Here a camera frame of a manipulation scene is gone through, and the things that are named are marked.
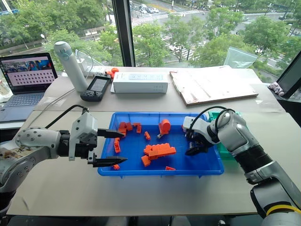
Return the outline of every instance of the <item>black cable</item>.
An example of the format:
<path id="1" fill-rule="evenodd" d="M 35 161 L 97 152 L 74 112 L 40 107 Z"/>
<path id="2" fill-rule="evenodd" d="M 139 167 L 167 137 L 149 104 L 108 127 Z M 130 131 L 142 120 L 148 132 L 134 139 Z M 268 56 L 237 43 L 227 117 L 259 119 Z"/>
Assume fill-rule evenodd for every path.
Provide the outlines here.
<path id="1" fill-rule="evenodd" d="M 234 113 L 235 113 L 235 111 L 233 110 L 233 109 L 231 109 L 231 108 L 226 108 L 226 109 L 224 109 L 224 110 L 222 110 L 219 114 L 218 114 L 218 116 L 216 117 L 216 119 L 215 119 L 215 133 L 216 133 L 216 135 L 217 135 L 217 132 L 218 132 L 218 128 L 217 128 L 217 122 L 218 122 L 218 119 L 220 118 L 220 116 L 225 112 L 225 111 L 233 111 Z"/>
<path id="2" fill-rule="evenodd" d="M 199 117 L 202 115 L 202 114 L 204 114 L 206 111 L 208 111 L 208 110 L 210 110 L 210 109 L 213 109 L 213 108 L 221 108 L 221 109 L 227 109 L 226 107 L 222 107 L 222 106 L 213 106 L 213 107 L 209 107 L 209 108 L 206 108 L 205 110 L 203 110 L 200 114 L 198 114 L 198 116 L 193 120 L 193 122 L 190 124 L 190 127 L 189 127 L 189 129 L 188 129 L 188 132 L 187 132 L 187 134 L 188 134 L 188 136 L 189 136 L 189 138 L 191 138 L 191 136 L 192 136 L 192 127 L 193 127 L 193 125 L 196 123 L 196 121 L 199 119 Z"/>
<path id="3" fill-rule="evenodd" d="M 73 105 L 73 106 L 69 107 L 66 111 L 61 113 L 56 119 L 54 119 L 51 123 L 49 123 L 45 128 L 48 129 L 50 126 L 55 124 L 60 118 L 62 118 L 64 115 L 66 115 L 69 111 L 71 111 L 75 107 L 81 107 L 82 109 L 85 109 L 85 107 L 82 105 Z"/>

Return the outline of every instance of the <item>laptop screen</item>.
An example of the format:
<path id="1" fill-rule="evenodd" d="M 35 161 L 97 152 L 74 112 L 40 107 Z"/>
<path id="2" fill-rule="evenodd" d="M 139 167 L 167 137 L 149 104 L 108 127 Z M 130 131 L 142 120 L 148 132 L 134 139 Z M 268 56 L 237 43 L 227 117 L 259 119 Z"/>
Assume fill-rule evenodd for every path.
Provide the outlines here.
<path id="1" fill-rule="evenodd" d="M 0 57 L 0 68 L 14 94 L 45 92 L 57 78 L 49 53 Z"/>

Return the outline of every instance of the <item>blue plastic tray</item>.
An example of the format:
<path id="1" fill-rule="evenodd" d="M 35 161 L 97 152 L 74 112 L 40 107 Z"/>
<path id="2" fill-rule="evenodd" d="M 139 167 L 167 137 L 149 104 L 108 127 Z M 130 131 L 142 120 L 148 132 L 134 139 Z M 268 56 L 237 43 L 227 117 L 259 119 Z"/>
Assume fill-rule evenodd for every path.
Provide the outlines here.
<path id="1" fill-rule="evenodd" d="M 106 139 L 101 158 L 107 156 L 123 156 L 128 160 L 120 164 L 119 170 L 113 167 L 98 168 L 98 173 L 102 176 L 141 176 L 141 175 L 220 175 L 224 172 L 223 164 L 218 154 L 217 148 L 211 147 L 208 153 L 199 153 L 194 156 L 185 155 L 189 148 L 189 142 L 184 136 L 181 125 L 185 116 L 196 117 L 197 113 L 158 113 L 158 112 L 118 112 L 114 113 L 110 122 L 110 129 L 117 130 L 119 124 L 124 122 L 139 122 L 142 125 L 141 134 L 136 133 L 136 127 L 132 131 L 127 131 L 127 136 L 120 139 L 120 153 L 115 153 L 114 139 Z M 157 139 L 159 134 L 158 124 L 168 119 L 171 123 L 169 134 Z M 144 132 L 148 131 L 151 140 L 145 139 Z M 160 157 L 151 162 L 151 165 L 144 167 L 141 157 L 146 145 L 169 143 L 175 147 L 177 153 Z M 165 167 L 173 167 L 176 170 L 165 170 Z"/>

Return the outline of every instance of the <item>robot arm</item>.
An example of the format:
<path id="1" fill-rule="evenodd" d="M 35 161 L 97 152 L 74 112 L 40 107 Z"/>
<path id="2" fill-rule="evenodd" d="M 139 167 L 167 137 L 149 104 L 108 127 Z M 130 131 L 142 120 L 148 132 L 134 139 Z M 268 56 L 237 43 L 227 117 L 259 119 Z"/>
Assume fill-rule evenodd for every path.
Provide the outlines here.
<path id="1" fill-rule="evenodd" d="M 251 190 L 251 198 L 258 213 L 263 218 L 267 216 L 263 225 L 278 225 L 281 221 L 293 222 L 287 225 L 301 225 L 299 189 L 279 163 L 264 152 L 244 119 L 226 110 L 211 123 L 197 119 L 191 132 L 193 120 L 193 117 L 184 120 L 188 139 L 196 142 L 194 137 L 201 134 L 210 144 L 221 142 L 244 170 L 248 183 L 256 184 Z"/>
<path id="2" fill-rule="evenodd" d="M 9 208 L 16 189 L 30 170 L 40 161 L 68 156 L 87 159 L 93 167 L 105 167 L 122 163 L 123 157 L 97 159 L 94 148 L 97 136 L 123 137 L 122 133 L 98 129 L 97 119 L 88 111 L 73 123 L 71 133 L 67 130 L 52 131 L 45 128 L 27 128 L 19 131 L 15 139 L 0 147 L 0 219 Z"/>

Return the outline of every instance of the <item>green container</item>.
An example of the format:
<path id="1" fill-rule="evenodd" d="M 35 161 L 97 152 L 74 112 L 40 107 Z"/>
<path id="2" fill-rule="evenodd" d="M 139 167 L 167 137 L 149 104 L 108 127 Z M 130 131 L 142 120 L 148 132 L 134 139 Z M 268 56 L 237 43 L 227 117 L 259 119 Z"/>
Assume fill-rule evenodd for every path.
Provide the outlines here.
<path id="1" fill-rule="evenodd" d="M 209 122 L 210 121 L 213 121 L 214 119 L 216 119 L 217 118 L 217 116 L 218 116 L 218 114 L 220 113 L 220 112 L 208 112 L 209 113 Z M 242 115 L 241 115 L 241 113 L 240 112 L 236 112 L 236 114 L 238 114 L 240 117 L 242 117 Z M 225 148 L 225 146 L 224 145 L 222 145 L 222 143 L 218 143 L 217 145 L 217 150 L 218 150 L 218 152 L 219 152 L 219 154 L 220 154 L 220 157 L 222 158 L 222 159 L 233 159 L 234 160 L 234 158 L 233 158 L 233 156 L 230 154 L 230 152 Z"/>

